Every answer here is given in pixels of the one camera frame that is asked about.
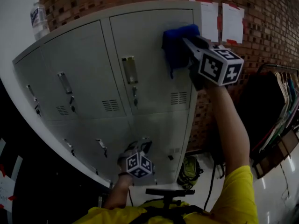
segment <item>plastic bottle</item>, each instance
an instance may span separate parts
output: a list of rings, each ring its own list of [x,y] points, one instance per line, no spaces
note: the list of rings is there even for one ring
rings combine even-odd
[[[43,36],[50,33],[48,21],[46,19],[46,12],[44,5],[39,1],[33,4],[30,12],[31,24],[33,28],[34,37],[36,40],[41,39]]]

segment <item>clothes rack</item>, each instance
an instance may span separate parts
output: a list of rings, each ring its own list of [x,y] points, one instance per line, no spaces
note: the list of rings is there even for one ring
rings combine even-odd
[[[293,68],[293,67],[288,67],[288,66],[285,66],[285,65],[278,65],[278,64],[271,64],[271,63],[264,63],[262,64],[258,70],[257,70],[257,74],[261,73],[262,69],[265,68],[265,66],[267,67],[274,67],[274,68],[279,68],[279,69],[285,69],[285,70],[295,70],[297,71],[297,77],[299,77],[299,69],[296,69],[296,68]]]

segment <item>white paper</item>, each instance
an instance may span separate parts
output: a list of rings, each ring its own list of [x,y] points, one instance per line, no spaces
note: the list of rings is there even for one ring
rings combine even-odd
[[[13,201],[9,200],[10,196],[14,195],[15,181],[9,178],[7,175],[3,177],[0,171],[0,204],[4,206],[4,209],[12,212]]]
[[[222,17],[222,41],[233,40],[242,43],[244,9],[240,7],[237,9],[223,3]]]
[[[218,42],[218,3],[200,2],[201,31],[200,35],[212,42]]]

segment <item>white wall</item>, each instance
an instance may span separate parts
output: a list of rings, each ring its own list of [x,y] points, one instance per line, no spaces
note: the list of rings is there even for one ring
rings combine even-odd
[[[43,141],[79,171],[108,187],[108,182],[73,157],[50,133],[30,107],[17,82],[12,60],[35,42],[29,15],[35,1],[0,0],[0,78],[17,109]]]

